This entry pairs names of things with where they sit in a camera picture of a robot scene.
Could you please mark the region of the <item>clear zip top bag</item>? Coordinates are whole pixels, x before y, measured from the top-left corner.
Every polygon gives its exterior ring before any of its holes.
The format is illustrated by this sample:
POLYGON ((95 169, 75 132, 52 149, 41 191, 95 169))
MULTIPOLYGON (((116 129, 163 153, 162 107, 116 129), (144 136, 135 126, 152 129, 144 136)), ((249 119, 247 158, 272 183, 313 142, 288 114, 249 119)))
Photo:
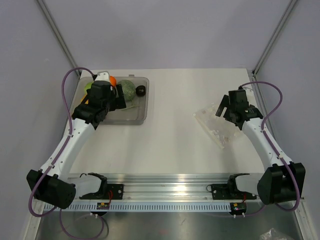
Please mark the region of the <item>clear zip top bag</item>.
POLYGON ((213 102, 192 115, 213 142, 224 149, 238 142, 242 133, 231 122, 226 121, 223 116, 216 116, 217 110, 218 105, 213 102))

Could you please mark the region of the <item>green netted melon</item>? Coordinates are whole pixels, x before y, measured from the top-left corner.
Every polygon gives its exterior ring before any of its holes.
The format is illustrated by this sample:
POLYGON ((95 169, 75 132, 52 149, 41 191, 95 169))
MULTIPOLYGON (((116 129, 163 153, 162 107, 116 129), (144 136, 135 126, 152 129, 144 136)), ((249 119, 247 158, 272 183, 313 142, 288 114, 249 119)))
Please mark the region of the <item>green netted melon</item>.
POLYGON ((123 80, 119 81, 119 84, 122 87, 124 100, 126 102, 132 101, 136 96, 136 87, 135 87, 134 83, 128 79, 123 79, 123 80))

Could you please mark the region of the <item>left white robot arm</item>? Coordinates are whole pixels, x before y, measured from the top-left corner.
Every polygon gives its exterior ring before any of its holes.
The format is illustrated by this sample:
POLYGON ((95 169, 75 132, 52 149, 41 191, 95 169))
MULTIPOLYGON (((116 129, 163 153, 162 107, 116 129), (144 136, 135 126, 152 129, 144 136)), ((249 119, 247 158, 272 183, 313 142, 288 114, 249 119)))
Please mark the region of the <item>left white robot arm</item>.
POLYGON ((126 107, 121 84, 95 80, 87 95, 74 109, 69 132, 39 170, 26 176, 31 189, 29 203, 37 199, 60 209, 67 209, 74 199, 99 200, 113 196, 108 179, 98 173, 69 179, 69 173, 80 150, 109 112, 126 107))

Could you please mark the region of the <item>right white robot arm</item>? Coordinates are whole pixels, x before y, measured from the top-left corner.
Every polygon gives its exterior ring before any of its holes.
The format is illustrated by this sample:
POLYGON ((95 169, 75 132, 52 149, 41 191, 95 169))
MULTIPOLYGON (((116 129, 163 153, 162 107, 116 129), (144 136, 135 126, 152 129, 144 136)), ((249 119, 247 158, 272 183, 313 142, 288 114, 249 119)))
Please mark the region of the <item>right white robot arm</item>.
POLYGON ((239 198, 244 192, 258 196, 264 205, 294 201, 300 202, 306 169, 294 163, 270 135, 263 115, 250 104, 244 89, 232 90, 224 95, 217 117, 233 123, 250 140, 257 152, 264 173, 238 173, 227 182, 227 193, 239 198))

